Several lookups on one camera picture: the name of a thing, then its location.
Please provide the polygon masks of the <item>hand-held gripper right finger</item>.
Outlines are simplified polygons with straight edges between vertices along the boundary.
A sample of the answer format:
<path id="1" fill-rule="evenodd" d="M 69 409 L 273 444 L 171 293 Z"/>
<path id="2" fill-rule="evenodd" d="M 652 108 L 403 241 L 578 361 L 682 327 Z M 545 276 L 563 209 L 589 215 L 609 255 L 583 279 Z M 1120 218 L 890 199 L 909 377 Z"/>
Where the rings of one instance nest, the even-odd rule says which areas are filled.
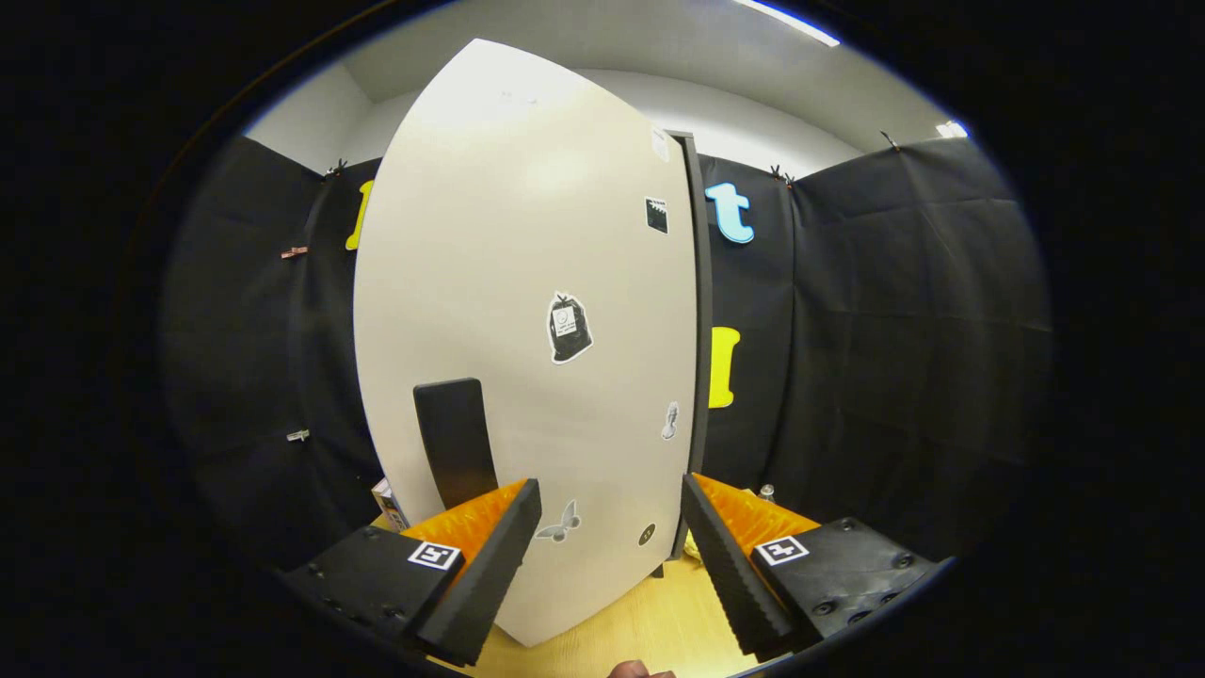
<path id="1" fill-rule="evenodd" d="M 856 518 L 819 524 L 682 477 L 682 515 L 743 654 L 813 660 L 878 627 L 953 567 Z"/>

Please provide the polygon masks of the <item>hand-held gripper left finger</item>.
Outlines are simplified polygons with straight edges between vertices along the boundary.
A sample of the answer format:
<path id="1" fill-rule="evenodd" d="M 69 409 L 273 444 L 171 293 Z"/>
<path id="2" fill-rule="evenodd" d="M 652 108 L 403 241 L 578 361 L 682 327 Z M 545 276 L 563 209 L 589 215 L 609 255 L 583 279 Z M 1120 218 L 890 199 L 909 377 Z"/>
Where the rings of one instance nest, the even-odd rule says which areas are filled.
<path id="1" fill-rule="evenodd" d="M 406 659 L 477 662 L 541 519 L 534 479 L 400 533 L 366 526 L 281 574 L 345 630 Z"/>

